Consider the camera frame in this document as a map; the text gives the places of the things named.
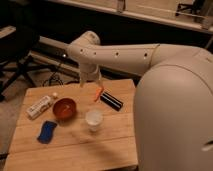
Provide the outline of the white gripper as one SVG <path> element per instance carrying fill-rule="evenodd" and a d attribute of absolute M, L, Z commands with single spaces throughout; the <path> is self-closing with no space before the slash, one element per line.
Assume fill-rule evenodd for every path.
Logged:
<path fill-rule="evenodd" d="M 100 75 L 100 69 L 98 65 L 88 64 L 88 63 L 80 63 L 80 87 L 83 87 L 85 81 L 96 81 L 96 84 L 99 88 L 104 90 L 104 85 L 102 81 L 102 76 Z"/>

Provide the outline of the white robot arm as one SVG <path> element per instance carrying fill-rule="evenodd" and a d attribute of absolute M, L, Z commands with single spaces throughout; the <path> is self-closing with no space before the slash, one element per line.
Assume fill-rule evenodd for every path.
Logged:
<path fill-rule="evenodd" d="M 101 66 L 141 77 L 133 102 L 141 171 L 213 171 L 213 53 L 173 44 L 106 45 L 87 31 L 67 47 L 82 82 Z"/>

